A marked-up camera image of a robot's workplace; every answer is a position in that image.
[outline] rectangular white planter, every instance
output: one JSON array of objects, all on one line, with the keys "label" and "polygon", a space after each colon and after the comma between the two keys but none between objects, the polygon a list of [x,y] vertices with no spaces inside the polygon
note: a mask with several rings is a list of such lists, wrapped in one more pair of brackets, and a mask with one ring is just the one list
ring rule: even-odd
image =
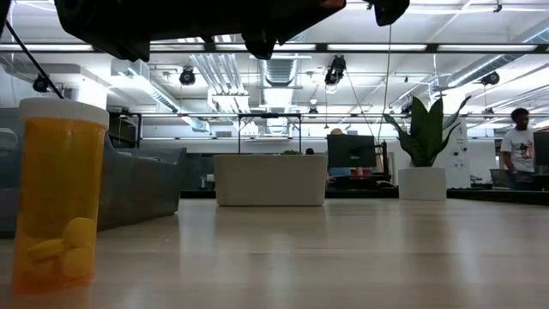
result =
[{"label": "rectangular white planter", "polygon": [[446,171],[439,167],[410,167],[398,171],[398,194],[403,200],[446,200]]}]

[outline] gray sofa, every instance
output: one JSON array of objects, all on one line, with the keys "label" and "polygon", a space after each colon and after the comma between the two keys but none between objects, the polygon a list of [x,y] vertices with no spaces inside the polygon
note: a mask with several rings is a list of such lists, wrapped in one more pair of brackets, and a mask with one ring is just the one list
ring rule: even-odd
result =
[{"label": "gray sofa", "polygon": [[[0,109],[0,129],[18,143],[0,139],[0,237],[13,237],[19,202],[24,126],[17,109]],[[106,136],[98,229],[132,224],[178,209],[185,149],[116,149]]]}]

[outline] light wooden table surface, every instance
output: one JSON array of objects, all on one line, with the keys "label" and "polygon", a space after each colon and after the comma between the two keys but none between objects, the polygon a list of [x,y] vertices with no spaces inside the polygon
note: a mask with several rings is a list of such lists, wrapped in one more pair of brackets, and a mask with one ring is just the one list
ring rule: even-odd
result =
[{"label": "light wooden table surface", "polygon": [[549,209],[449,200],[217,208],[99,234],[90,288],[0,308],[549,308]]}]

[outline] white planter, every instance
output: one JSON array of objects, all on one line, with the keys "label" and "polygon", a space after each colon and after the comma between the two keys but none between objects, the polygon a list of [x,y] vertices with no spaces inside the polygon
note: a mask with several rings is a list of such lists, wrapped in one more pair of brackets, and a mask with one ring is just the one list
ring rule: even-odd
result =
[{"label": "white planter", "polygon": [[446,200],[446,171],[439,167],[410,167],[398,171],[398,194],[403,200]]}]

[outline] white t-shirt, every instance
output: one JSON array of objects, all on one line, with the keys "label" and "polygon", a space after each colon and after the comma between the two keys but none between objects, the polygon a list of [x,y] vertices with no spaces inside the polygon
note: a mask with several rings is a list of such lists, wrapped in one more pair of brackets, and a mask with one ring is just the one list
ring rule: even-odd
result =
[{"label": "white t-shirt", "polygon": [[511,162],[517,171],[534,171],[534,133],[515,128],[505,133],[501,151],[511,153]]}]

